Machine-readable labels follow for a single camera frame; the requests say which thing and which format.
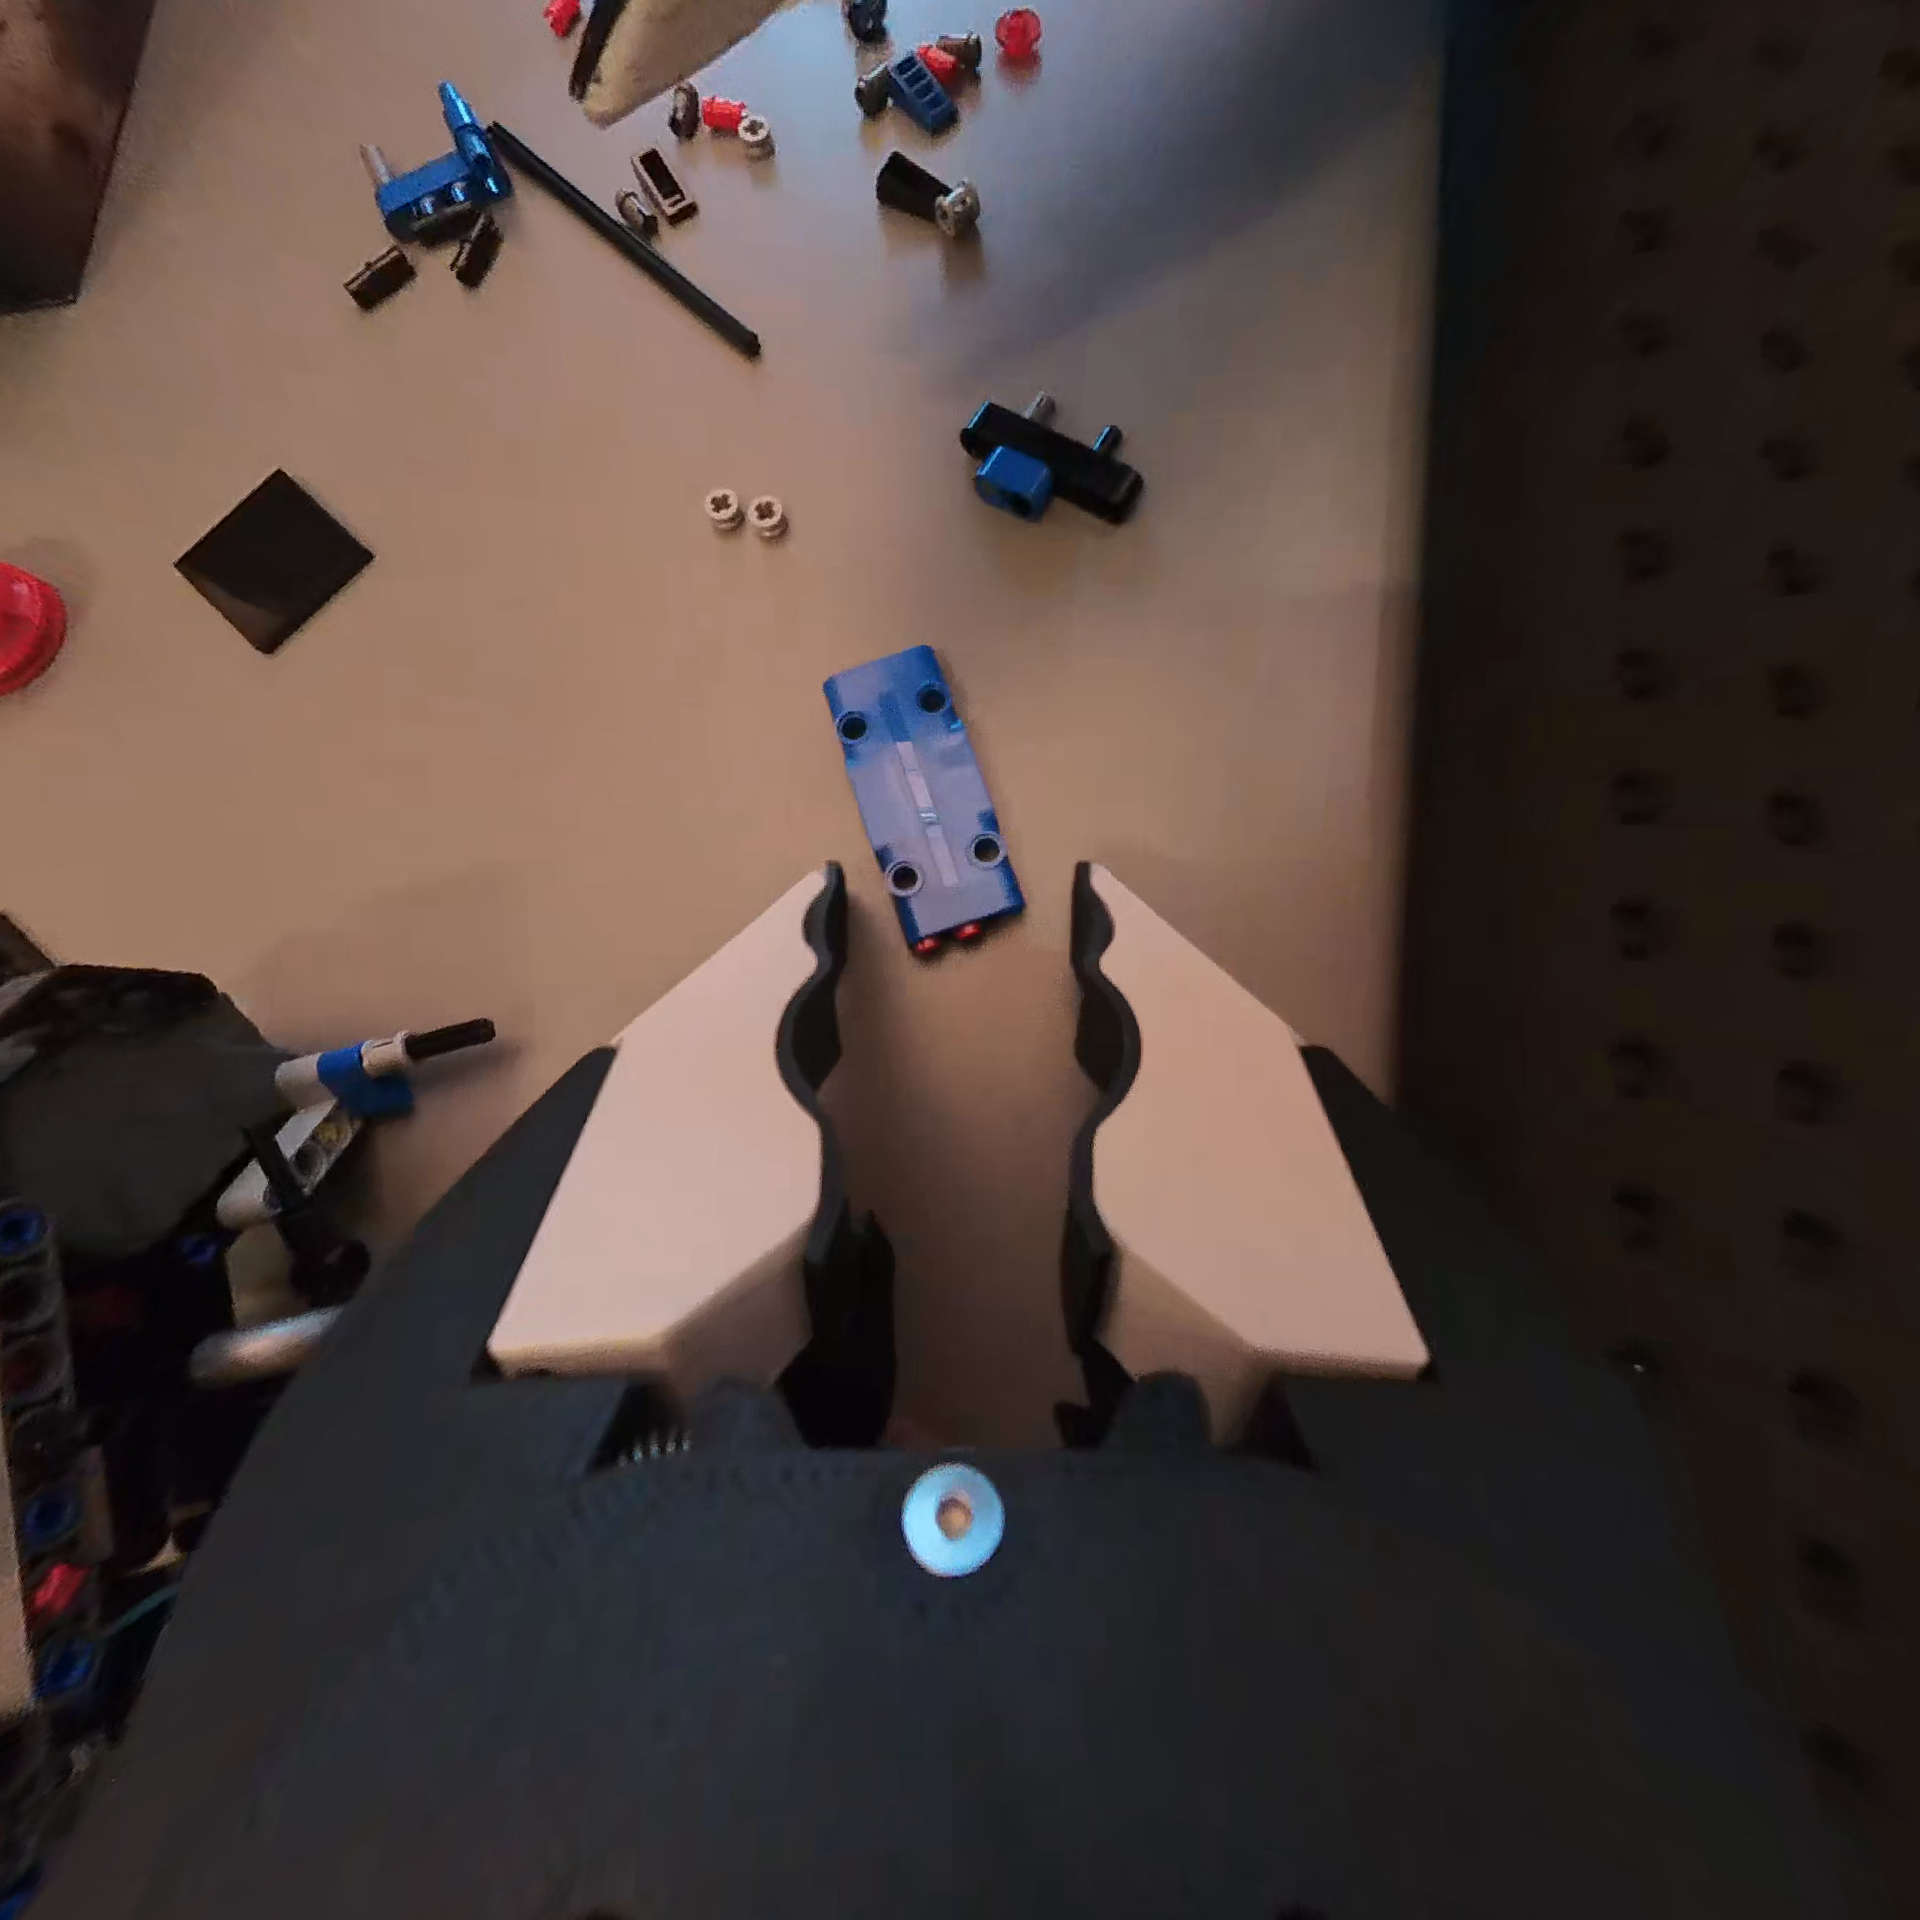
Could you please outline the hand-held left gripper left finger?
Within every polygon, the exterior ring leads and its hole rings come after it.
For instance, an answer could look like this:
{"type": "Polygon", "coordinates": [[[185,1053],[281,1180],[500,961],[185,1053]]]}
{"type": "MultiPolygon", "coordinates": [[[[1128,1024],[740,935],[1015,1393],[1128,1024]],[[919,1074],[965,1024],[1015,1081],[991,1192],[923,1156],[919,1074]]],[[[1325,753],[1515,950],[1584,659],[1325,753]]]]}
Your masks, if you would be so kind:
{"type": "Polygon", "coordinates": [[[899,1263],[824,1110],[845,966],[847,877],[824,863],[620,1029],[488,1333],[501,1375],[676,1405],[736,1380],[813,1446],[884,1440],[899,1263]]]}

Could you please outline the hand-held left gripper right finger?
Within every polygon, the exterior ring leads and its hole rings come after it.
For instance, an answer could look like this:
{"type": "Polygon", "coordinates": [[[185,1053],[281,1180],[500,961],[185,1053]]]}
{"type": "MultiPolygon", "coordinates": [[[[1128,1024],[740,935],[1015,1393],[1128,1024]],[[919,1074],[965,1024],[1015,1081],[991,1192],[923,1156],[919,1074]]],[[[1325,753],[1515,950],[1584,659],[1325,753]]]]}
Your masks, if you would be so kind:
{"type": "Polygon", "coordinates": [[[1413,1384],[1428,1341],[1394,1273],[1302,1037],[1103,863],[1071,869],[1061,1311],[1099,1444],[1154,1375],[1211,1440],[1260,1432],[1279,1380],[1413,1384]]]}

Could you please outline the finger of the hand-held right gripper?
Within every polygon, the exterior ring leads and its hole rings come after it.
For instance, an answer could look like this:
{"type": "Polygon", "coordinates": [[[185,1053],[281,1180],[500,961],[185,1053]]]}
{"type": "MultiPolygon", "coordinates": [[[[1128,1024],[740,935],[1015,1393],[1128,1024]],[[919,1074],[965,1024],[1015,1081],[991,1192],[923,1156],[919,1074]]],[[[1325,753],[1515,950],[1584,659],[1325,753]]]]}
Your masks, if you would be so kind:
{"type": "Polygon", "coordinates": [[[568,98],[593,127],[694,80],[791,5],[591,5],[568,67],[568,98]]]}

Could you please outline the blue toy brick panel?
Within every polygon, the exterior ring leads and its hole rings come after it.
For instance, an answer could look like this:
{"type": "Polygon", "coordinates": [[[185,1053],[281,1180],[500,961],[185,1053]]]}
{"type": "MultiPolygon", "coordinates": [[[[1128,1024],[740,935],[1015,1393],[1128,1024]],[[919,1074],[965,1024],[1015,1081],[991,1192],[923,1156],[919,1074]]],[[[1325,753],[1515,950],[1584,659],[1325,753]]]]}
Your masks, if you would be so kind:
{"type": "Polygon", "coordinates": [[[1007,830],[936,649],[840,669],[821,692],[906,949],[1019,916],[1007,830]]]}

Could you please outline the long black axle rod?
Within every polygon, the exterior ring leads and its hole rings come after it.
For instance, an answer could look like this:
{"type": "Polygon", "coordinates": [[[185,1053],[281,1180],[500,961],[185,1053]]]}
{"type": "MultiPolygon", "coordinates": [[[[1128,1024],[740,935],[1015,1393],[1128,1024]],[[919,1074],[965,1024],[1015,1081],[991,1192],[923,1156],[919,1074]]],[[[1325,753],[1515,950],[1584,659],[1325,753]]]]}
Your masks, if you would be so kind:
{"type": "Polygon", "coordinates": [[[636,264],[639,277],[661,285],[683,311],[689,311],[700,325],[706,325],[740,358],[755,362],[765,354],[760,335],[740,315],[732,315],[700,283],[694,283],[687,271],[666,262],[661,252],[649,239],[642,239],[633,226],[624,226],[616,213],[593,204],[583,189],[564,180],[557,166],[541,159],[518,134],[511,134],[504,125],[488,125],[484,131],[491,144],[500,148],[500,156],[504,156],[511,173],[528,177],[545,199],[563,204],[600,244],[607,244],[616,256],[636,264]]]}

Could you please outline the blue toy brick assembly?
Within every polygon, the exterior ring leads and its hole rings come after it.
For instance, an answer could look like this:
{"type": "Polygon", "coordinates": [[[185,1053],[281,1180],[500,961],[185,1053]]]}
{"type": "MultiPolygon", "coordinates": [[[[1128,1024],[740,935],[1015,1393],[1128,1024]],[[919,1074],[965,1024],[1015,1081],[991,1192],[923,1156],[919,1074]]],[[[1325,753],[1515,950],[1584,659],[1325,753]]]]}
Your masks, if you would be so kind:
{"type": "Polygon", "coordinates": [[[378,144],[360,144],[378,223],[403,246],[431,246],[458,238],[482,213],[510,200],[515,191],[488,127],[454,80],[438,86],[438,106],[450,152],[412,170],[393,170],[378,144]]]}

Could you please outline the black toy truck chassis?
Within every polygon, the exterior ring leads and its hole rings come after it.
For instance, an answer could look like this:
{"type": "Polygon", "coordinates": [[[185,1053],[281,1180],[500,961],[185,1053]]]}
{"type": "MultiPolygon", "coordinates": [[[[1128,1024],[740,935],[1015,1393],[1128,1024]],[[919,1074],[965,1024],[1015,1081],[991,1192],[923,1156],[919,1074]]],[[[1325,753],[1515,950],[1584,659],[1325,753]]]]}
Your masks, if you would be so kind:
{"type": "Polygon", "coordinates": [[[180,1563],[371,1273],[325,1187],[467,1017],[317,1053],[3,924],[3,1854],[127,1722],[180,1563]]]}

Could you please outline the black beam with blue connector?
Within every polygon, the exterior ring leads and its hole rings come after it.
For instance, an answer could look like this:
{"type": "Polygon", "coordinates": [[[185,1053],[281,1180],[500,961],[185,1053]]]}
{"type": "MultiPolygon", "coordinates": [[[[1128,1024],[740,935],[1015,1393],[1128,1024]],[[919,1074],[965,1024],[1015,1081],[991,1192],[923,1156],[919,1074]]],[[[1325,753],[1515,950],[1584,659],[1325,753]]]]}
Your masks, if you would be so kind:
{"type": "Polygon", "coordinates": [[[1026,407],[987,400],[957,433],[971,460],[971,490],[1023,523],[1040,523],[1064,503],[1099,523],[1128,523],[1145,496],[1143,473],[1123,460],[1118,423],[1092,441],[1056,428],[1056,400],[1032,396],[1026,407]]]}

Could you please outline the black square flat tile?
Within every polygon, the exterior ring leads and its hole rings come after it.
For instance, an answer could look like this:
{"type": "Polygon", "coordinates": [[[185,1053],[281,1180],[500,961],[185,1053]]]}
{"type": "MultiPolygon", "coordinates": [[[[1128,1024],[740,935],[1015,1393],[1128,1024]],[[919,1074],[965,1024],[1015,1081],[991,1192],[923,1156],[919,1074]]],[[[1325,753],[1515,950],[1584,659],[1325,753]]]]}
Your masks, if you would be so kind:
{"type": "Polygon", "coordinates": [[[174,570],[253,654],[273,659],[371,561],[375,553],[274,466],[174,570]]]}

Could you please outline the red toy wheel hub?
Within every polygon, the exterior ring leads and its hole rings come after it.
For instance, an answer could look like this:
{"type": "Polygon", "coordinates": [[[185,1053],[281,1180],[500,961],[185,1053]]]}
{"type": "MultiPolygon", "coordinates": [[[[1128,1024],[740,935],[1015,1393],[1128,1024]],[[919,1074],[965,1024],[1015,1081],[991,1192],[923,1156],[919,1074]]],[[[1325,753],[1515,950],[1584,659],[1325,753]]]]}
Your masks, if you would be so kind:
{"type": "Polygon", "coordinates": [[[61,659],[67,635],[67,606],[61,587],[0,561],[3,576],[3,701],[41,679],[61,659]]]}

